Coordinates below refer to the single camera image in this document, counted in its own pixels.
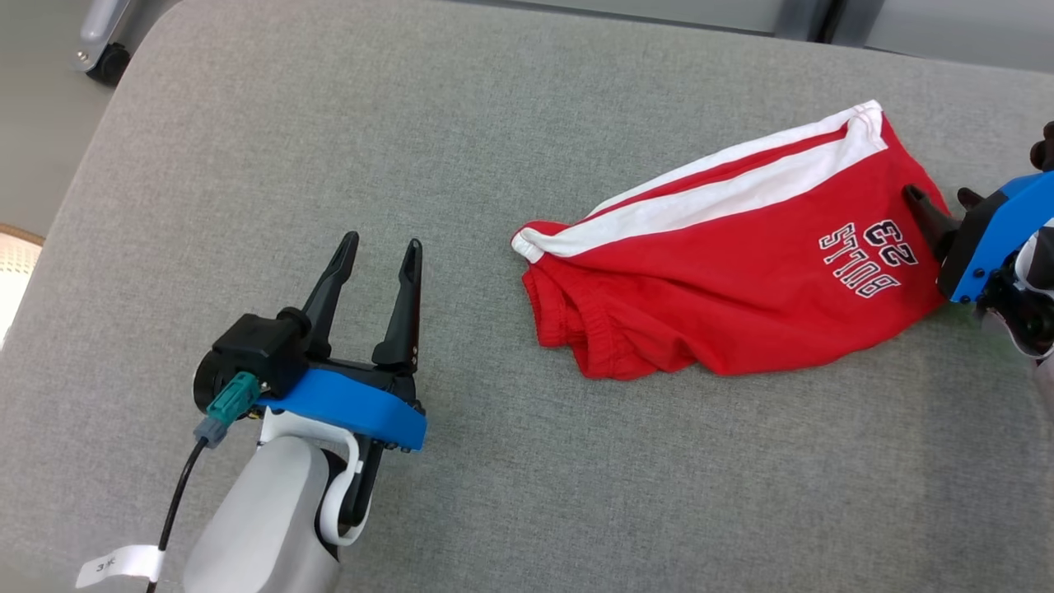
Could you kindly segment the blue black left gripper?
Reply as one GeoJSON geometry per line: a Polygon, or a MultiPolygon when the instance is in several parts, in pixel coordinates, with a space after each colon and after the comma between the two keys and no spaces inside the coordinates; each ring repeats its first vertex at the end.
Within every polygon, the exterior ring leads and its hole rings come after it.
{"type": "MultiPolygon", "coordinates": [[[[309,359],[328,359],[330,330],[343,285],[349,280],[359,234],[343,236],[302,308],[311,328],[309,359]]],[[[310,368],[282,400],[264,398],[259,444],[294,437],[347,447],[347,460],[330,470],[319,500],[320,530],[360,530],[369,516],[384,451],[415,453],[425,443],[427,414],[417,397],[419,308],[424,248],[411,239],[398,270],[399,292],[372,364],[323,362],[310,368]]]]}

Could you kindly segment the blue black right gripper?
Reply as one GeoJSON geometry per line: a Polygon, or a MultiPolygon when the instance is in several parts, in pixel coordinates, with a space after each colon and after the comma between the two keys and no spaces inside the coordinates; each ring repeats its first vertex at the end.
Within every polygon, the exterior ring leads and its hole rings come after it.
{"type": "Polygon", "coordinates": [[[1010,180],[989,198],[959,187],[961,222],[919,185],[904,185],[902,196],[941,263],[937,286],[945,299],[996,315],[1015,340],[1051,340],[1051,172],[1010,180]]]}

